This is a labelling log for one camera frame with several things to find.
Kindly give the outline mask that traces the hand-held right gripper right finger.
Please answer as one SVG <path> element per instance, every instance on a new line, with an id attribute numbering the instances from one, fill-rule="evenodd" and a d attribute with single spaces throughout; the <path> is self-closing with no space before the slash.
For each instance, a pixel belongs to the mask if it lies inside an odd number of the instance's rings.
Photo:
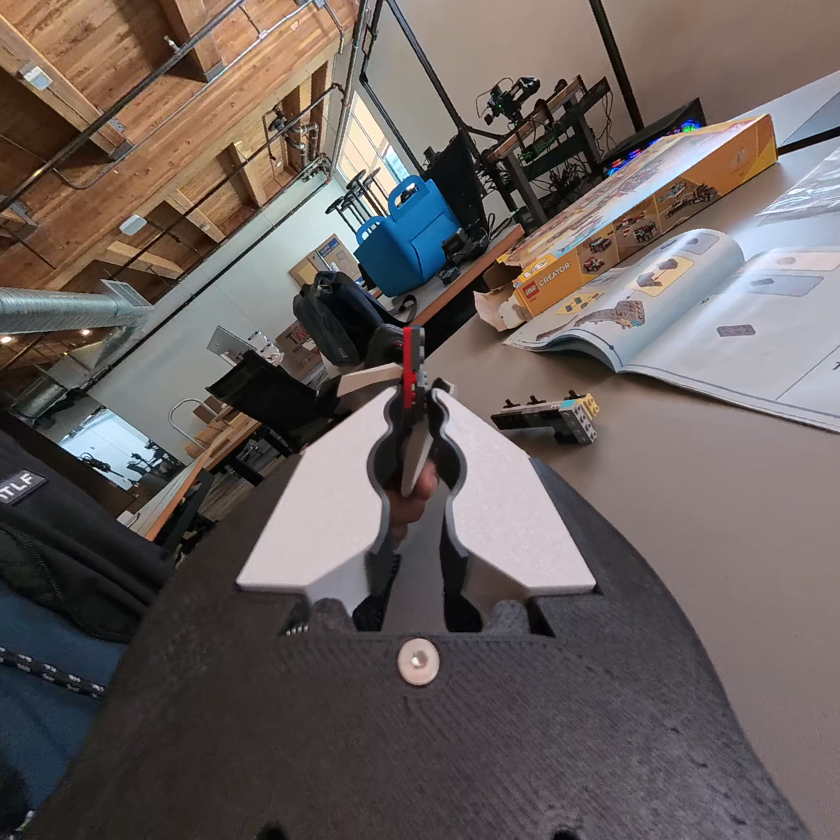
<path id="1" fill-rule="evenodd" d="M 431 457 L 448 489 L 439 544 L 446 625 L 501 602 L 589 595 L 596 580 L 532 459 L 443 387 L 428 396 Z"/>

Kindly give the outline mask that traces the black toy vehicle chassis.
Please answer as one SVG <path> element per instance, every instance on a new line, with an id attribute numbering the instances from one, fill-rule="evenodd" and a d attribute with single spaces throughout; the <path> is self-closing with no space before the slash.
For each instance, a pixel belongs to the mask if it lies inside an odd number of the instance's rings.
<path id="1" fill-rule="evenodd" d="M 591 445 L 597 438 L 594 420 L 599 411 L 592 394 L 569 391 L 566 398 L 557 401 L 535 395 L 524 404 L 506 400 L 490 420 L 502 432 L 549 429 L 558 444 Z"/>

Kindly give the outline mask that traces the grey desk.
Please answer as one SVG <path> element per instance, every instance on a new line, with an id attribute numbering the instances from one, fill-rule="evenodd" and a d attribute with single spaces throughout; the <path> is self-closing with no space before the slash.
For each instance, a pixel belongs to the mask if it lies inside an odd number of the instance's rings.
<path id="1" fill-rule="evenodd" d="M 645 557 L 704 644 L 743 730 L 815 838 L 838 838 L 838 436 L 503 344 L 477 317 L 428 360 L 485 421 L 589 391 L 592 446 L 514 435 Z"/>

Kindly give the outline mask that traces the person's left hand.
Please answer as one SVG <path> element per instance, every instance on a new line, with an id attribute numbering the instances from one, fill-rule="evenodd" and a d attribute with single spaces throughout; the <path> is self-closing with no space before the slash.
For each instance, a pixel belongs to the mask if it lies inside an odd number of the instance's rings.
<path id="1" fill-rule="evenodd" d="M 434 462 L 427 458 L 412 493 L 401 492 L 402 472 L 397 470 L 385 486 L 390 506 L 390 535 L 396 549 L 404 541 L 409 527 L 424 514 L 426 504 L 438 488 L 438 474 Z"/>

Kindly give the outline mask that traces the dark backpack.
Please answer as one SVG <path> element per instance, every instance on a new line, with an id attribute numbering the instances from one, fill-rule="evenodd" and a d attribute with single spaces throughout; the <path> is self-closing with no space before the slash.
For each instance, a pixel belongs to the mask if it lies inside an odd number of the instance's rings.
<path id="1" fill-rule="evenodd" d="M 375 335 L 401 342 L 406 324 L 370 292 L 341 271 L 322 270 L 294 297 L 296 320 L 315 342 L 325 361 L 336 367 L 366 362 Z"/>

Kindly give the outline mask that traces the blue felt tote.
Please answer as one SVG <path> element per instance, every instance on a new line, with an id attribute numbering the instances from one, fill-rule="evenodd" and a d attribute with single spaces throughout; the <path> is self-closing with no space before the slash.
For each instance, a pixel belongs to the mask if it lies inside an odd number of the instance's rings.
<path id="1" fill-rule="evenodd" d="M 445 266 L 443 244 L 459 229 L 437 185 L 411 175 L 388 196 L 388 214 L 359 227 L 354 257 L 382 294 L 394 298 L 422 286 Z"/>

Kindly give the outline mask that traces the black device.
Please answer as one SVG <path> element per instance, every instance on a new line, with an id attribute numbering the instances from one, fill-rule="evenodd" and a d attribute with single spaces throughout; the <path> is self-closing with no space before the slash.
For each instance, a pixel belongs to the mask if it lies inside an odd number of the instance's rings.
<path id="1" fill-rule="evenodd" d="M 449 286 L 461 276 L 465 266 L 471 265 L 487 252 L 490 243 L 489 232 L 479 227 L 475 233 L 476 236 L 471 236 L 460 227 L 443 242 L 445 262 L 443 268 L 437 273 L 437 277 L 444 286 Z"/>

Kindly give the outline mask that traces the black monitor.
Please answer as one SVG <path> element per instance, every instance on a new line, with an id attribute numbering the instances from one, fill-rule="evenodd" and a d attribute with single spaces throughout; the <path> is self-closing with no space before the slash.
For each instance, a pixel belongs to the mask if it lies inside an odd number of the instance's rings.
<path id="1" fill-rule="evenodd" d="M 427 178 L 435 183 L 460 226 L 471 235 L 480 230 L 488 233 L 482 186 L 464 135 L 457 132 L 443 150 L 429 146 L 423 155 Z"/>

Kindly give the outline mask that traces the metal vent grille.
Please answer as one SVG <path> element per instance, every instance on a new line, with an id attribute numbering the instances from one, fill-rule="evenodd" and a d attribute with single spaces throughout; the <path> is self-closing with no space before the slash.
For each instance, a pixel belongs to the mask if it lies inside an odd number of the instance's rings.
<path id="1" fill-rule="evenodd" d="M 98 283 L 101 294 L 114 300 L 123 301 L 126 306 L 134 309 L 150 310 L 154 305 L 147 301 L 137 290 L 127 282 L 111 279 L 101 279 Z"/>

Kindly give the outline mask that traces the yellow toy set box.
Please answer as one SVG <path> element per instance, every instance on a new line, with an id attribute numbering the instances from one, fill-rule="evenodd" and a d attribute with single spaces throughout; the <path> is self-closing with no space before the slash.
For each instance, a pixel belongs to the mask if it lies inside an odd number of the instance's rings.
<path id="1" fill-rule="evenodd" d="M 767 112 L 657 140 L 499 257 L 479 317 L 521 326 L 777 161 Z"/>

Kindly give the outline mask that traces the equipment rack with wooden top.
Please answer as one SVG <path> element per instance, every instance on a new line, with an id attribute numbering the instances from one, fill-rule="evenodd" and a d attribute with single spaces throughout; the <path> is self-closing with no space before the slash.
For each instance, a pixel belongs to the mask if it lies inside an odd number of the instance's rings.
<path id="1" fill-rule="evenodd" d="M 605 78 L 591 88 L 580 77 L 561 80 L 548 98 L 536 98 L 530 114 L 522 112 L 522 124 L 479 153 L 478 171 L 517 205 L 511 213 L 527 234 L 604 180 L 604 153 L 587 115 L 610 107 L 611 97 Z"/>

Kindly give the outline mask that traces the computer tower with glowing fans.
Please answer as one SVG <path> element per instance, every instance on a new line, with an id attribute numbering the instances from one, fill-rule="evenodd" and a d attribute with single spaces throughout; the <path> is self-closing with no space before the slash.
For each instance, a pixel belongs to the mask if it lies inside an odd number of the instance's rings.
<path id="1" fill-rule="evenodd" d="M 663 118 L 650 123 L 605 153 L 602 161 L 604 176 L 620 171 L 649 146 L 664 137 L 689 133 L 707 125 L 700 98 L 694 98 Z"/>

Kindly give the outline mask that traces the clear plastic bag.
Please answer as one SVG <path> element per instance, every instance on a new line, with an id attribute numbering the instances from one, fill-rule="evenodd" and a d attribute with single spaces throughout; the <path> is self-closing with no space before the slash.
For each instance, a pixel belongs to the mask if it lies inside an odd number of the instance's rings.
<path id="1" fill-rule="evenodd" d="M 839 149 L 757 214 L 761 224 L 810 219 L 839 212 Z"/>

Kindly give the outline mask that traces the speckled hoodie drawstring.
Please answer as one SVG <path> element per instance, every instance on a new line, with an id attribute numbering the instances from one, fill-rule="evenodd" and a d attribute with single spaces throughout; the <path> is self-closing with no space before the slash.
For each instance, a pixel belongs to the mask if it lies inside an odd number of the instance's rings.
<path id="1" fill-rule="evenodd" d="M 1 646 L 1 664 L 7 668 L 33 676 L 45 683 L 68 690 L 75 695 L 89 697 L 94 700 L 103 700 L 106 696 L 107 687 L 95 681 L 84 679 L 71 672 L 3 646 Z"/>

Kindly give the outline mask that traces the silver ventilation duct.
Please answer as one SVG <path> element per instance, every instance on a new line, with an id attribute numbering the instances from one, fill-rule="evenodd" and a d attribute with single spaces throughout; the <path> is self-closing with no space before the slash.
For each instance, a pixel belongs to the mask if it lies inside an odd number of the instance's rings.
<path id="1" fill-rule="evenodd" d="M 154 309 L 134 309 L 97 292 L 1 289 L 1 333 L 18 335 L 133 326 Z"/>

